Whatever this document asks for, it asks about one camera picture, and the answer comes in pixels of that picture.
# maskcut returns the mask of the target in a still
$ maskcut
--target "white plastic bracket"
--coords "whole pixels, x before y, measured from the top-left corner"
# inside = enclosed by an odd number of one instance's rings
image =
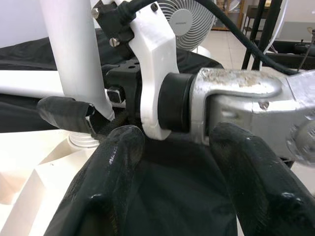
[[[117,5],[121,2],[122,0],[115,0]],[[134,38],[129,42],[129,46],[141,67],[142,127],[148,137],[164,140],[171,131],[161,129],[158,123],[158,93],[168,73],[179,73],[175,34],[161,9],[153,12],[149,5],[137,12],[137,17],[130,23],[130,27]]]

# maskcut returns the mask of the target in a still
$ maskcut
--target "white plastic part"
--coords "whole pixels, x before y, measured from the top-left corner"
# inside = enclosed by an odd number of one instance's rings
[[[117,5],[121,2],[122,0],[115,1]],[[134,38],[129,42],[129,46],[141,67],[142,127],[148,137],[164,140],[171,131],[161,129],[158,123],[158,93],[168,73],[179,73],[175,34],[161,9],[153,12],[149,5],[137,12],[137,17],[130,23],[130,27]]]
[[[64,96],[58,71],[0,70],[0,93],[37,98]]]
[[[202,56],[207,57],[207,58],[211,58],[211,53],[209,52],[209,50],[205,49],[202,46],[196,47],[194,50],[192,50],[192,52],[197,53],[197,54],[202,55]]]
[[[73,177],[95,150],[74,147],[68,135],[63,130],[0,134],[0,236],[44,235]]]
[[[107,119],[106,100],[89,0],[40,0],[65,96],[89,102]]]
[[[79,148],[95,148],[99,145],[99,141],[94,139],[90,134],[71,132],[68,141],[70,145]]]

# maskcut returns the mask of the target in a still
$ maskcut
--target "white fan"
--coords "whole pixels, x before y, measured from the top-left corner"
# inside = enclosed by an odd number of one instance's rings
[[[158,4],[176,35],[178,48],[196,49],[214,24],[215,16],[194,0],[159,0]]]
[[[240,3],[240,0],[232,0],[228,11],[233,11]]]

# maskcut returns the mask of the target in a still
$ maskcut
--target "black cylinder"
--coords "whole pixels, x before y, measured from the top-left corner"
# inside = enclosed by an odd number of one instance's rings
[[[158,122],[162,129],[189,132],[189,91],[194,75],[169,73],[159,91]]]

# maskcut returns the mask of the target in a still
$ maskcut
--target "black cable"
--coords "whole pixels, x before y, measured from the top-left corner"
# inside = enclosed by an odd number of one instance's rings
[[[212,12],[220,21],[225,24],[227,28],[230,29],[230,31],[235,35],[235,37],[247,48],[251,51],[253,55],[256,57],[259,57],[260,60],[267,64],[269,67],[274,68],[275,70],[286,74],[286,75],[295,75],[298,72],[288,69],[285,66],[276,63],[269,57],[263,54],[262,51],[260,51],[252,42],[250,42],[246,36],[237,28],[237,26],[224,14],[224,12],[221,11],[220,8],[217,7],[215,3],[213,3],[211,0],[196,0],[198,3],[203,5],[205,8],[207,8],[210,12]],[[121,18],[123,21],[126,21],[126,19],[129,19],[131,22],[134,17],[134,14],[142,9],[143,7],[149,5],[150,3],[155,2],[155,0],[132,0],[128,2],[127,4],[122,4],[118,6],[118,12],[119,15],[121,15]]]

